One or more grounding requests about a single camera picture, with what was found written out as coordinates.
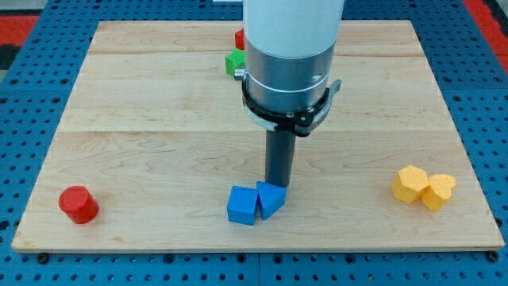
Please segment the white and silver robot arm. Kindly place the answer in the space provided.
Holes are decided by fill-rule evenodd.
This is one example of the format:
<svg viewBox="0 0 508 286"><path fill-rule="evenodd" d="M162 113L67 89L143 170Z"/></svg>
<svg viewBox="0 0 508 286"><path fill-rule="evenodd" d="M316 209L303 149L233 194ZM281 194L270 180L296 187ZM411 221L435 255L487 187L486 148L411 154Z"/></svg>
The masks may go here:
<svg viewBox="0 0 508 286"><path fill-rule="evenodd" d="M328 114L344 0L244 0L243 103L268 131L308 136Z"/></svg>

